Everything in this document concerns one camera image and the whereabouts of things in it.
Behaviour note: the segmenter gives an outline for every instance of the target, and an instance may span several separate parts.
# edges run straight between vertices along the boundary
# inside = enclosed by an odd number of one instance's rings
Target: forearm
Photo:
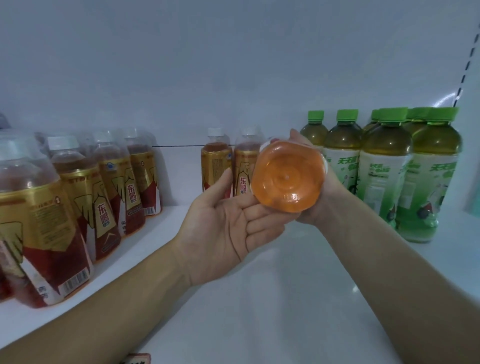
[[[189,287],[172,244],[69,312],[2,349],[0,363],[118,364]]]
[[[322,202],[317,227],[402,359],[406,363],[477,362],[478,305],[348,191]]]

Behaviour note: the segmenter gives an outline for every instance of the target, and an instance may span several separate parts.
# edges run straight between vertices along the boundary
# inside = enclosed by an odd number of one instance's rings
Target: person's left hand
[[[223,199],[231,188],[232,170],[198,196],[190,206],[173,248],[191,284],[217,279],[285,230],[299,214],[261,205],[251,194]]]

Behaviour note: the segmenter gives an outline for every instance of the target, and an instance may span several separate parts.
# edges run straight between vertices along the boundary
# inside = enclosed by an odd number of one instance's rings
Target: bottle with green cap
[[[378,123],[378,109],[372,110],[372,116],[370,117],[370,122],[363,127],[363,133],[371,130],[374,127],[377,127]]]
[[[455,172],[462,137],[451,126],[458,108],[431,108],[427,125],[413,135],[413,158],[398,202],[397,228],[411,242],[430,241]]]
[[[403,124],[405,130],[411,135],[427,125],[427,115],[432,108],[408,109],[407,121]]]
[[[326,135],[323,154],[336,176],[353,194],[357,187],[362,130],[355,127],[358,109],[336,113],[337,125]]]
[[[363,135],[360,151],[357,196],[393,227],[413,145],[402,127],[407,111],[379,109],[379,126]]]
[[[319,147],[319,149],[323,147],[325,136],[328,133],[328,129],[322,124],[323,120],[323,110],[310,110],[308,112],[308,124],[300,130],[300,134],[310,140],[314,146]]]

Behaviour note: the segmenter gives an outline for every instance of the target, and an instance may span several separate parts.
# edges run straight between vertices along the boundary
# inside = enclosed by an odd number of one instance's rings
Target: green and white label
[[[360,151],[324,148],[323,152],[340,182],[354,194],[357,186]]]
[[[398,201],[398,219],[402,227],[408,228],[409,222],[415,225],[415,229],[421,225],[436,227],[437,214],[455,172],[457,160],[458,155],[413,155]]]
[[[411,158],[360,152],[357,196],[391,225]]]

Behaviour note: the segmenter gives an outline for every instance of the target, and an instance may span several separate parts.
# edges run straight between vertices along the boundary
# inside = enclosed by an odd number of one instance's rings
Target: person
[[[309,144],[297,131],[290,138]],[[0,363],[117,364],[189,287],[217,279],[297,219],[328,240],[405,363],[480,363],[479,306],[328,172],[316,204],[274,211],[222,199],[231,170],[194,200],[178,234],[64,315],[0,351]]]

